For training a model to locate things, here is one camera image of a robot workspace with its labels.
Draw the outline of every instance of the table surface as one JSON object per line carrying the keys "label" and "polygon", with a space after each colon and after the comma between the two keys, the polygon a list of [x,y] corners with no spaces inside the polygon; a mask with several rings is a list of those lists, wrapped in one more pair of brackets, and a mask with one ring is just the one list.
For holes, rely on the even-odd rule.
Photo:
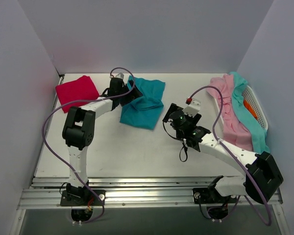
{"label": "table surface", "polygon": [[[99,93],[109,86],[108,74],[66,74],[64,82],[90,76]],[[135,74],[136,77],[153,80],[159,79],[166,83],[163,94],[164,109],[153,131],[134,128],[120,123],[121,107],[108,112],[96,120],[95,137],[88,148],[87,174],[88,177],[192,177],[192,176],[236,176],[239,172],[213,156],[189,149],[189,158],[185,163],[179,160],[182,144],[171,139],[163,130],[161,120],[171,103],[185,107],[185,100],[196,89],[208,85],[210,79],[223,74],[215,73],[146,73]],[[214,100],[206,92],[195,95],[201,101],[202,114],[198,125],[212,128],[217,117]],[[64,140],[62,129],[66,114],[59,110],[50,122],[47,141],[62,158],[69,161],[69,153]],[[167,130],[174,131],[167,124]],[[220,126],[216,127],[217,134],[222,136]],[[35,177],[68,177],[68,167],[53,156],[43,146]]]}

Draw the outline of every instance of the black strap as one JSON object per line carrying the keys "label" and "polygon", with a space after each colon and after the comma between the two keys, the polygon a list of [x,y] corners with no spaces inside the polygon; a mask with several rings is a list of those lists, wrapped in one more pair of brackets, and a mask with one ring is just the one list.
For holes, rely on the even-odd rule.
{"label": "black strap", "polygon": [[[181,162],[186,162],[187,161],[187,159],[188,159],[188,154],[187,154],[187,147],[186,147],[186,145],[184,144],[184,143],[182,143],[183,144],[183,147],[181,148],[181,150],[180,150],[180,154],[179,154],[179,157],[180,157],[180,161]],[[181,159],[181,152],[182,152],[182,150],[184,149],[184,152],[185,152],[185,160],[184,161],[182,161],[182,159]]]}

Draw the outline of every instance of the laundry basket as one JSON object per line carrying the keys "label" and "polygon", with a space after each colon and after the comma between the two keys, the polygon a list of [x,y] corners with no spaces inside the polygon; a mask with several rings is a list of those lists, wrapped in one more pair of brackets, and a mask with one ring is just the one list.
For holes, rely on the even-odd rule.
{"label": "laundry basket", "polygon": [[[251,107],[253,108],[255,113],[257,114],[258,123],[262,126],[262,128],[264,128],[265,130],[268,130],[267,119],[265,117],[263,110],[261,109],[261,106],[260,106],[252,88],[250,86],[247,86],[245,91],[242,93],[242,95],[243,95],[244,99],[251,105]],[[215,99],[215,105],[217,108],[217,112],[219,113],[220,108],[219,108],[217,99]],[[219,120],[221,121],[221,123],[222,123],[221,126],[223,127],[224,121],[223,121],[222,116],[220,117]]]}

